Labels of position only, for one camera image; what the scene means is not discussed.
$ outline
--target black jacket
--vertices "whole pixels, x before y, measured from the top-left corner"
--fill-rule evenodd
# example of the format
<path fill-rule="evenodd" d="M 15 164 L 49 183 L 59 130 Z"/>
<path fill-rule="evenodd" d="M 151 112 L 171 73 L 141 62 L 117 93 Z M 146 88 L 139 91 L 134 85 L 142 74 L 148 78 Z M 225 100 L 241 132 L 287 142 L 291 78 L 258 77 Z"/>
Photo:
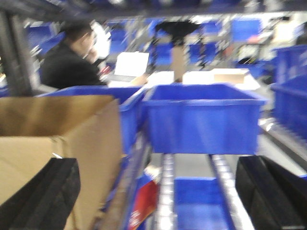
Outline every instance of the black jacket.
<path fill-rule="evenodd" d="M 46 53 L 41 71 L 42 83 L 59 89 L 105 85 L 99 80 L 99 68 L 78 56 L 63 41 Z"/>

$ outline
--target blue crate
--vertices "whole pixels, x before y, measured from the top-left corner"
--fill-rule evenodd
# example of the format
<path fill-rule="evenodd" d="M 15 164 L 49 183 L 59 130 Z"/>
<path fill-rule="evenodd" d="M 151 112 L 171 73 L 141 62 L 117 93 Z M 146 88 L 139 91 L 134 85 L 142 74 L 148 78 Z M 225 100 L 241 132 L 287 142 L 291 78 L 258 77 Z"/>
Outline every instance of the blue crate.
<path fill-rule="evenodd" d="M 123 149 L 126 154 L 136 140 L 138 129 L 145 121 L 141 101 L 145 89 L 141 87 L 109 88 L 106 86 L 73 86 L 40 96 L 112 95 L 119 99 Z"/>
<path fill-rule="evenodd" d="M 231 22 L 232 40 L 237 42 L 247 41 L 250 37 L 259 35 L 261 32 L 261 20 L 240 20 Z"/>
<path fill-rule="evenodd" d="M 160 85 L 143 100 L 161 153 L 254 154 L 264 103 L 227 84 Z"/>
<path fill-rule="evenodd" d="M 217 54 L 216 42 L 209 42 L 205 45 L 205 62 L 211 63 Z M 199 61 L 199 55 L 200 45 L 189 45 L 190 63 L 197 63 Z"/>
<path fill-rule="evenodd" d="M 172 45 L 171 44 L 158 44 L 156 46 L 157 65 L 170 65 L 172 63 Z M 149 63 L 152 63 L 153 50 L 150 48 Z"/>
<path fill-rule="evenodd" d="M 176 178 L 175 212 L 178 230 L 233 229 L 215 178 Z"/>
<path fill-rule="evenodd" d="M 52 23 L 44 23 L 39 26 L 28 26 L 26 28 L 31 48 L 56 36 Z"/>
<path fill-rule="evenodd" d="M 9 96 L 9 89 L 5 87 L 0 87 L 0 97 L 8 97 Z"/>
<path fill-rule="evenodd" d="M 206 23 L 202 23 L 201 27 L 203 27 L 203 31 L 205 34 L 217 34 L 222 29 L 222 23 L 217 21 L 209 21 Z"/>
<path fill-rule="evenodd" d="M 110 54 L 125 52 L 127 47 L 126 41 L 111 41 Z"/>
<path fill-rule="evenodd" d="M 264 70 L 265 70 L 264 67 L 265 67 L 264 63 L 236 65 L 236 68 L 239 69 L 249 69 L 250 74 L 255 79 L 264 75 Z"/>
<path fill-rule="evenodd" d="M 276 51 L 276 82 L 282 84 L 291 78 L 307 74 L 307 45 L 274 49 Z"/>
<path fill-rule="evenodd" d="M 307 75 L 273 84 L 274 116 L 285 127 L 307 139 Z"/>

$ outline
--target brown cardboard box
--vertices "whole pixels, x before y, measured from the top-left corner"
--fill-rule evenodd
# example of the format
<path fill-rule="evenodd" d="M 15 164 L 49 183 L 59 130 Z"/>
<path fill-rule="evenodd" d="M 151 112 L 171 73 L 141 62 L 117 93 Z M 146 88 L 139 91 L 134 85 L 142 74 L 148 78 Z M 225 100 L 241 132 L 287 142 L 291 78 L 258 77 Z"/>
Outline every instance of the brown cardboard box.
<path fill-rule="evenodd" d="M 122 156 L 111 96 L 0 99 L 0 204 L 56 154 L 77 158 L 81 191 L 66 230 L 89 230 Z"/>
<path fill-rule="evenodd" d="M 213 69 L 214 82 L 230 82 L 233 84 L 244 83 L 244 78 L 249 74 L 248 69 Z"/>
<path fill-rule="evenodd" d="M 172 48 L 171 69 L 174 71 L 174 82 L 182 82 L 182 76 L 187 71 L 187 54 L 185 46 Z"/>

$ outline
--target black pole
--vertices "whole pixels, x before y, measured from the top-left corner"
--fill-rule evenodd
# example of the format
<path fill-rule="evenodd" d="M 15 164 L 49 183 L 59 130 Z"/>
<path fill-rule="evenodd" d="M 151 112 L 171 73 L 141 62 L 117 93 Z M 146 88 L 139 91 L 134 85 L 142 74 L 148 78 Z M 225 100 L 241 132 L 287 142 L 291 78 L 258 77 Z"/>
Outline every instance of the black pole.
<path fill-rule="evenodd" d="M 19 16 L 0 11 L 0 57 L 10 96 L 32 96 L 33 63 Z"/>

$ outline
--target person's hair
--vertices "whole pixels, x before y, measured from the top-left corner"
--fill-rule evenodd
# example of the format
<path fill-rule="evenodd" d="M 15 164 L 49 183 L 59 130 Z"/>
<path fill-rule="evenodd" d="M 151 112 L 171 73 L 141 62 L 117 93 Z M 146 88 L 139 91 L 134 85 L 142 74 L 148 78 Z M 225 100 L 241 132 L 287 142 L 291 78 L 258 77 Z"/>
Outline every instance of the person's hair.
<path fill-rule="evenodd" d="M 84 36 L 86 33 L 92 33 L 93 30 L 89 23 L 64 24 L 61 27 L 61 32 L 65 32 L 65 40 L 75 42 Z"/>

